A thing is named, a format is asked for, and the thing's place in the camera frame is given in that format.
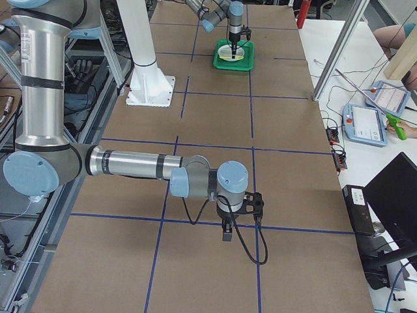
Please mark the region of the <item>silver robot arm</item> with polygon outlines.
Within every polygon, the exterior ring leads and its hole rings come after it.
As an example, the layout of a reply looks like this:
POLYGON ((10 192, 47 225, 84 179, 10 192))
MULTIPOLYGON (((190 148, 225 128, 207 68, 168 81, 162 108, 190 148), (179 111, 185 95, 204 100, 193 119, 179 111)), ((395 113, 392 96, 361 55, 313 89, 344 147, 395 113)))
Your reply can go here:
MULTIPOLYGON (((122 175, 169 181, 173 196, 205 198, 202 210, 216 201, 222 219, 223 240, 230 241, 232 227, 239 236, 236 216, 249 214, 246 195, 248 172, 237 161, 210 168, 205 157, 180 157, 105 150, 98 145, 70 143, 64 136, 65 40, 76 29, 100 22, 95 16, 100 1, 7 1, 12 19, 20 28, 22 58, 23 132, 16 139, 16 152, 3 164, 5 179, 27 196, 50 193, 84 175, 122 175)), ((217 1, 212 12, 203 1, 186 5, 210 31, 227 18, 236 55, 242 32, 243 4, 217 1)), ((165 76, 155 56, 145 1, 117 1, 131 52, 133 76, 127 105, 167 108, 171 104, 174 76, 165 76)))
POLYGON ((241 36, 245 35, 246 40, 251 37, 251 30, 243 24, 244 5, 240 1, 213 1, 213 3, 216 8, 210 9, 205 5, 205 1, 185 1, 208 33, 213 31, 219 23, 227 20, 226 43, 221 47, 224 52, 219 53, 219 58, 228 61, 241 60, 241 56, 238 55, 238 52, 242 50, 238 45, 241 36))

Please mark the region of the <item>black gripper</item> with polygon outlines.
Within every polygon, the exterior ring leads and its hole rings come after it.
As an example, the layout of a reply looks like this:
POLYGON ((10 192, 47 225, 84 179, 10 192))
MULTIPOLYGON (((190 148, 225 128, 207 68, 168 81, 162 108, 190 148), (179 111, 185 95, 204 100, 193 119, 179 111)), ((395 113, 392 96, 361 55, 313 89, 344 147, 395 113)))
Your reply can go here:
POLYGON ((231 47, 231 58, 236 59, 237 57, 237 46, 240 40, 240 32, 238 33, 228 33, 228 44, 231 47))
POLYGON ((233 221, 229 210, 224 211, 219 205, 217 205, 216 212, 222 219, 222 241, 231 241, 233 237, 233 231, 230 228, 233 227, 233 221))

